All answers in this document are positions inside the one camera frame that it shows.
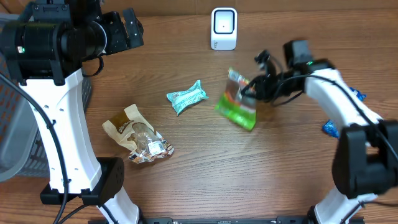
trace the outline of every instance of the green snack bag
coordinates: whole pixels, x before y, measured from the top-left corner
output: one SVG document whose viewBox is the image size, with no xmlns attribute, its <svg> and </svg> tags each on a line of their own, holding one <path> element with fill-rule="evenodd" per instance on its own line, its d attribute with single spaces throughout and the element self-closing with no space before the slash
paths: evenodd
<svg viewBox="0 0 398 224">
<path fill-rule="evenodd" d="M 215 110 L 240 126 L 252 130 L 256 123 L 256 99 L 241 94 L 241 89 L 249 82 L 248 79 L 230 68 L 225 92 Z"/>
</svg>

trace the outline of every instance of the label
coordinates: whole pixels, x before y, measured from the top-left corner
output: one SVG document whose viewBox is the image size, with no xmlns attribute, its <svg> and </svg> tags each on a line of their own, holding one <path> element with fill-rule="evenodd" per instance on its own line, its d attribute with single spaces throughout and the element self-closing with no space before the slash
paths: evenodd
<svg viewBox="0 0 398 224">
<path fill-rule="evenodd" d="M 156 155 L 166 151 L 166 149 L 163 147 L 163 144 L 161 141 L 155 141 L 155 142 L 149 143 L 148 148 L 149 148 L 149 153 L 151 154 L 151 156 L 156 156 Z"/>
<path fill-rule="evenodd" d="M 134 122 L 134 120 L 129 119 L 124 110 L 121 113 L 113 116 L 113 118 L 109 119 L 109 121 L 114 125 L 119 134 L 122 134 L 127 126 Z"/>
<path fill-rule="evenodd" d="M 178 96 L 178 98 L 176 98 L 175 101 L 173 102 L 173 106 L 177 106 L 179 103 L 183 103 L 184 101 L 191 100 L 197 94 L 200 95 L 201 94 L 201 90 L 199 90 L 199 89 L 193 90 L 190 93 L 187 93 L 187 94 L 182 95 L 182 96 Z"/>
</svg>

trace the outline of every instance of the black mounting bracket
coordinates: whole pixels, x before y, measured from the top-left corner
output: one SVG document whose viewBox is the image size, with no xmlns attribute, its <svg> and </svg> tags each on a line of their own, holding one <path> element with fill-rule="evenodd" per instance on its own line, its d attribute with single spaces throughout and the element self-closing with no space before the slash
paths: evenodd
<svg viewBox="0 0 398 224">
<path fill-rule="evenodd" d="M 398 122 L 379 121 L 376 125 L 398 153 Z M 366 143 L 378 147 L 367 155 Z M 344 128 L 333 160 L 332 174 L 337 189 L 348 198 L 362 194 L 384 194 L 398 185 L 398 162 L 372 126 L 357 124 Z"/>
<path fill-rule="evenodd" d="M 106 32 L 108 44 L 105 54 L 111 55 L 144 45 L 144 28 L 132 8 L 123 10 L 125 25 L 118 12 L 108 12 L 101 16 L 100 24 Z"/>
<path fill-rule="evenodd" d="M 123 160 L 120 157 L 97 157 L 97 160 L 101 164 L 102 175 L 95 188 L 82 190 L 80 194 L 68 194 L 68 201 L 81 197 L 84 205 L 103 205 L 120 191 L 124 181 Z M 63 194 L 56 189 L 51 190 L 47 184 L 40 193 L 40 199 L 44 205 L 60 205 Z"/>
</svg>

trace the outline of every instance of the teal wrapped candy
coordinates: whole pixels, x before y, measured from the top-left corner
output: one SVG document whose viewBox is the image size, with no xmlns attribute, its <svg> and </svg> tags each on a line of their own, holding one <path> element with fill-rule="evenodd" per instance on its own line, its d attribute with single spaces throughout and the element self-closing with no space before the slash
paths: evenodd
<svg viewBox="0 0 398 224">
<path fill-rule="evenodd" d="M 177 115 L 180 115 L 187 106 L 208 99 L 206 92 L 200 86 L 200 80 L 196 81 L 189 90 L 168 93 L 166 97 L 172 103 Z"/>
</svg>

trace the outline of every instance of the blue wrapper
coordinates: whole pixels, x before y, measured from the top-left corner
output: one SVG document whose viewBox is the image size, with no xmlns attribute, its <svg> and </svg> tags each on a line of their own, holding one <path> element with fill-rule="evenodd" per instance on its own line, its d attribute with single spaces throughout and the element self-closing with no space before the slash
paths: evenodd
<svg viewBox="0 0 398 224">
<path fill-rule="evenodd" d="M 350 90 L 354 92 L 354 94 L 356 95 L 356 97 L 358 97 L 359 100 L 364 101 L 366 98 L 366 94 L 361 94 L 361 92 L 359 90 L 356 90 L 354 88 L 350 87 Z M 326 124 L 324 124 L 322 126 L 322 130 L 327 133 L 328 135 L 330 135 L 331 137 L 334 138 L 339 138 L 340 134 L 333 122 L 333 120 L 328 120 L 328 122 L 326 122 Z"/>
<path fill-rule="evenodd" d="M 200 80 L 196 81 L 188 90 L 168 93 L 166 97 L 172 103 L 177 115 L 180 115 L 187 106 L 208 99 L 206 92 L 201 88 Z"/>
</svg>

